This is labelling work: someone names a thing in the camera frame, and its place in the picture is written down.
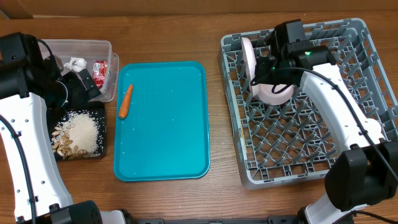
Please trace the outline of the pink bowl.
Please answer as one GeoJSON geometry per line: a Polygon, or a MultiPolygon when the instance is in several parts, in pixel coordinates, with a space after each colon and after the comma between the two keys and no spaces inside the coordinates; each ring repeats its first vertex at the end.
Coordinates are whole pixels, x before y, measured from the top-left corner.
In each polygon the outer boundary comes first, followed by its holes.
{"type": "Polygon", "coordinates": [[[274,92],[272,92],[274,87],[273,85],[258,84],[255,86],[250,86],[250,91],[253,96],[258,97],[262,102],[268,105],[281,105],[289,101],[294,93],[293,86],[289,86],[282,92],[278,93],[278,91],[281,91],[286,86],[287,85],[284,84],[276,85],[274,92]]]}

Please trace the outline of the white tissue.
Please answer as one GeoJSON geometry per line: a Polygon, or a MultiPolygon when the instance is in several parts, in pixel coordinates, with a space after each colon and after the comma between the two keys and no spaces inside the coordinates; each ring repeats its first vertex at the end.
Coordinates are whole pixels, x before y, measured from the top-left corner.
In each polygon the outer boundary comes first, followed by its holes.
{"type": "Polygon", "coordinates": [[[87,66],[87,61],[83,58],[72,57],[68,63],[63,65],[69,70],[73,70],[74,72],[81,72],[87,66]]]}

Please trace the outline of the pink plate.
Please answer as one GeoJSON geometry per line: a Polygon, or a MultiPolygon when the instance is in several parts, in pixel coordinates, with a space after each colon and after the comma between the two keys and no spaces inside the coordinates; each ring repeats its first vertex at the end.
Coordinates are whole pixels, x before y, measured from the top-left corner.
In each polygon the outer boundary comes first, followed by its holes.
{"type": "Polygon", "coordinates": [[[241,38],[241,45],[243,51],[243,60],[246,71],[247,79],[249,80],[249,89],[252,96],[256,96],[259,92],[257,86],[252,86],[251,81],[255,78],[255,69],[256,69],[256,57],[254,55],[254,49],[252,47],[251,41],[246,38],[241,38]]]}

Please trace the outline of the red foil wrapper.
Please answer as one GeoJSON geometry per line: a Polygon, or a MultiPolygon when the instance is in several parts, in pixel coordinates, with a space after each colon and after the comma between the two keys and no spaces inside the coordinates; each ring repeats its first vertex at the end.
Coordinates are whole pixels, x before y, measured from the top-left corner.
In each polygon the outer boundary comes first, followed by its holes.
{"type": "Polygon", "coordinates": [[[101,89],[105,83],[107,60],[95,60],[93,64],[93,79],[96,86],[101,89]]]}

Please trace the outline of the white rice pile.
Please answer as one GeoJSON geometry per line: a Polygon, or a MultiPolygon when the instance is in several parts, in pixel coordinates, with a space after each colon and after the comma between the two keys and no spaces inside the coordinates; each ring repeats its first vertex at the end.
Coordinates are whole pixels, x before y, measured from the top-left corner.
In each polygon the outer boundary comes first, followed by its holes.
{"type": "Polygon", "coordinates": [[[71,148],[78,146],[78,150],[86,150],[90,157],[98,156],[103,147],[97,141],[102,141],[98,120],[88,111],[71,111],[68,113],[68,121],[61,126],[62,136],[66,135],[73,141],[71,148]]]}

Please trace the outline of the orange carrot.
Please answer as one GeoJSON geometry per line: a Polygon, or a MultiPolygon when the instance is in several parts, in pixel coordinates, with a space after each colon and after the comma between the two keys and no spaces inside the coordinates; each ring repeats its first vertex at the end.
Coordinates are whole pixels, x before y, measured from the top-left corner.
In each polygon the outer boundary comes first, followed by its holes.
{"type": "Polygon", "coordinates": [[[129,106],[131,104],[131,96],[133,91],[133,84],[130,84],[124,94],[121,106],[119,107],[119,118],[125,119],[129,112],[129,106]]]}

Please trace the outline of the peanut pile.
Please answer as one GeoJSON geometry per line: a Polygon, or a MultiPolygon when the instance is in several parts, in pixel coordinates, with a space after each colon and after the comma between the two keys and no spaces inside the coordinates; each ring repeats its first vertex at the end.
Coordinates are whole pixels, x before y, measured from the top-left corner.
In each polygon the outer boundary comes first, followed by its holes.
{"type": "Polygon", "coordinates": [[[54,131],[50,135],[53,153],[60,156],[62,160],[81,159],[88,156],[88,151],[80,149],[77,145],[73,145],[70,139],[68,128],[56,125],[54,131]]]}

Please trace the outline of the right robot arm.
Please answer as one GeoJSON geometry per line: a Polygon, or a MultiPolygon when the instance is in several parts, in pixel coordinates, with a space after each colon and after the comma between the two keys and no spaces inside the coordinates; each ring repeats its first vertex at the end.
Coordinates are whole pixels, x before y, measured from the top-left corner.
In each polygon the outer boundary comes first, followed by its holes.
{"type": "Polygon", "coordinates": [[[299,211],[304,223],[349,222],[364,208],[392,198],[397,190],[397,142],[368,118],[348,91],[328,47],[313,45],[301,20],[281,23],[267,37],[269,53],[256,57],[241,41],[251,93],[279,105],[299,87],[314,102],[338,148],[325,176],[325,194],[299,211]]]}

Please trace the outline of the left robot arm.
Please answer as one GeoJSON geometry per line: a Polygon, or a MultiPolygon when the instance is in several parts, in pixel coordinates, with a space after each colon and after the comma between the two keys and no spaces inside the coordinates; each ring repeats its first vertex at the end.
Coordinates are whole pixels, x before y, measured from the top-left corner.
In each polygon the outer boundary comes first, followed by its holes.
{"type": "Polygon", "coordinates": [[[44,41],[16,32],[1,37],[1,138],[15,191],[17,223],[132,223],[123,210],[75,203],[60,176],[47,126],[48,110],[65,114],[100,94],[87,71],[62,75],[44,41]]]}

